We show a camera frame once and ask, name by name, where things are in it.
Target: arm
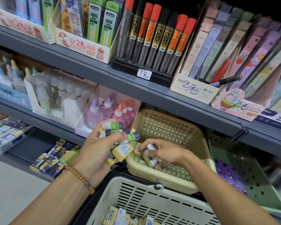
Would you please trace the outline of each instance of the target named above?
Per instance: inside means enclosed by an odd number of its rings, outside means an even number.
[[[192,152],[162,139],[148,139],[140,149],[148,144],[156,145],[158,150],[147,150],[146,155],[177,163],[186,169],[222,225],[278,225],[265,210],[221,179]]]
[[[125,133],[116,132],[99,139],[99,123],[86,139],[80,155],[73,166],[93,186],[96,187],[110,170],[104,161],[111,146],[127,139]],[[65,170],[56,178],[10,225],[68,224],[87,196],[89,189],[72,172]]]

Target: black plastic stand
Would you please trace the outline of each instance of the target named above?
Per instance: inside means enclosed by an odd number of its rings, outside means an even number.
[[[157,83],[157,84],[165,86],[165,87],[171,86],[171,83],[173,81],[172,76],[169,76],[169,75],[166,75],[166,74],[163,74],[160,72],[156,72],[151,69],[147,69],[144,66],[139,66],[137,63],[135,63],[131,60],[127,60],[127,59],[120,59],[120,58],[114,57],[111,62],[111,67],[115,70],[119,70],[119,71],[128,73],[133,76],[138,76],[139,69],[142,69],[144,71],[146,71],[146,70],[151,71],[152,74],[151,74],[149,81],[151,81],[153,83]]]

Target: plastic basket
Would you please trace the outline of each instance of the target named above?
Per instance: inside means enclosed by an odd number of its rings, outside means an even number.
[[[164,188],[157,190],[136,177],[118,175],[90,199],[73,225],[84,225],[86,221],[87,225],[102,225],[111,205],[124,208],[134,217],[151,216],[165,225],[219,224],[210,206],[203,201]]]
[[[185,149],[192,151],[213,171],[215,165],[211,159],[209,148],[203,132],[189,122],[160,113],[151,109],[142,109],[132,126],[139,132],[142,143],[148,138],[163,138]],[[187,171],[179,166],[167,163],[161,170],[150,168],[139,163],[139,158],[131,153],[126,158],[127,169],[130,174],[148,181],[161,183],[163,186],[186,194],[198,192]]]
[[[213,145],[213,139],[218,139],[218,136],[215,136],[210,131],[208,137],[212,138],[210,141],[212,158],[219,159],[235,167],[237,173],[243,180],[248,197],[268,212],[281,213],[281,197],[270,184],[257,160],[250,156],[239,155],[215,147]],[[219,141],[221,141],[224,148],[225,143],[230,144],[228,139],[221,139]]]

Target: forearm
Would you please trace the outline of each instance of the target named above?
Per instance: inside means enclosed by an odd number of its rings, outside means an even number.
[[[193,153],[186,151],[180,163],[222,225],[278,224],[265,210],[221,179]]]
[[[74,174],[65,170],[10,225],[68,224],[89,193]]]

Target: black pen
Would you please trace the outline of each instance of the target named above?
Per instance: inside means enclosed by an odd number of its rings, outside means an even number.
[[[209,85],[213,86],[213,87],[217,87],[217,86],[228,84],[230,82],[233,82],[233,81],[236,81],[236,80],[241,80],[241,79],[242,79],[242,76],[237,75],[237,76],[232,76],[232,77],[228,77],[226,79],[219,80],[219,81],[211,83]]]

